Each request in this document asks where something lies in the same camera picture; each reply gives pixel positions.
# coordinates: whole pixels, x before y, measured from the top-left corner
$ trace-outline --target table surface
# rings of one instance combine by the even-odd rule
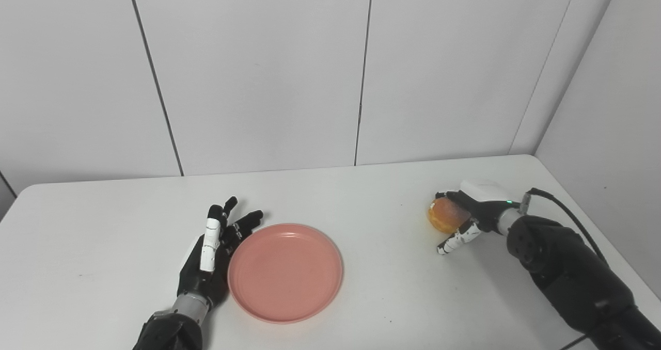
[[[444,236],[427,222],[427,207],[465,178],[492,179],[515,200],[533,186],[554,193],[661,326],[661,301],[547,169],[515,155],[29,187],[0,224],[3,347],[132,348],[151,313],[172,305],[209,205],[231,195],[234,216],[263,209],[265,225],[323,231],[340,249],[344,280],[330,306],[297,324],[260,322],[229,298],[205,322],[208,349],[557,350],[577,338],[502,236],[437,255]],[[571,225],[547,200],[533,199],[530,211]]]

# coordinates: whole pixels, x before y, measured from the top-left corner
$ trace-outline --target robotic hand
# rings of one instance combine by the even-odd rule
[[[142,326],[133,350],[201,350],[201,324],[229,292],[229,260],[264,216],[262,211],[254,211],[227,225],[236,204],[236,197],[231,197],[224,207],[214,204],[209,208],[206,232],[179,273],[177,300],[172,309],[155,312]]]
[[[531,195],[560,206],[592,249],[571,228],[527,214]],[[585,338],[599,350],[661,348],[661,333],[640,313],[631,290],[610,270],[585,226],[552,194],[532,188],[519,203],[493,182],[463,181],[458,192],[437,193],[430,213],[444,198],[453,205],[445,202],[443,213],[430,214],[430,220],[451,221],[459,227],[438,246],[438,253],[446,255],[482,232],[504,235],[510,255],[529,272],[562,319],[584,334],[565,348]]]

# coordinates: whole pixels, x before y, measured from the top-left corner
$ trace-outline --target white wall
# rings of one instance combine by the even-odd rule
[[[131,0],[0,0],[17,192],[532,152],[603,2],[136,1],[176,145]]]
[[[661,0],[612,0],[537,156],[661,296]]]
[[[184,173],[354,164],[370,0],[137,0]]]
[[[131,0],[0,0],[0,171],[42,182],[179,174]]]
[[[373,0],[357,162],[531,154],[603,1]]]

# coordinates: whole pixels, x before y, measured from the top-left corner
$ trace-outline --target black cable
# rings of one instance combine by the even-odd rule
[[[565,345],[563,348],[561,348],[560,350],[567,350],[567,348],[574,347],[574,346],[578,345],[579,342],[585,340],[586,338],[588,338],[588,335],[580,336],[580,338],[577,338],[576,340],[571,341],[570,343],[566,344],[566,345]]]
[[[569,218],[571,218],[572,221],[574,221],[574,223],[576,224],[576,227],[578,227],[578,229],[581,231],[581,233],[583,233],[583,236],[588,241],[588,244],[590,244],[590,246],[592,246],[592,249],[594,250],[594,253],[597,255],[597,257],[599,259],[601,259],[602,261],[604,261],[606,266],[608,265],[608,263],[606,262],[606,258],[604,257],[604,254],[602,253],[601,249],[599,249],[599,246],[597,246],[597,243],[594,241],[594,239],[592,239],[592,236],[590,235],[588,230],[586,230],[585,226],[583,226],[581,221],[579,221],[578,218],[576,218],[576,216],[574,216],[574,213],[572,213],[572,211],[570,211],[569,208],[567,208],[564,204],[562,204],[562,202],[560,200],[558,200],[553,194],[548,193],[548,192],[544,192],[544,190],[540,190],[536,187],[531,188],[531,190],[529,190],[528,193],[531,194],[531,195],[538,195],[539,197],[546,198],[546,199],[554,202],[555,204],[557,204],[557,206],[559,206],[560,208],[562,208],[562,210],[565,213],[567,213],[567,216],[569,216]]]

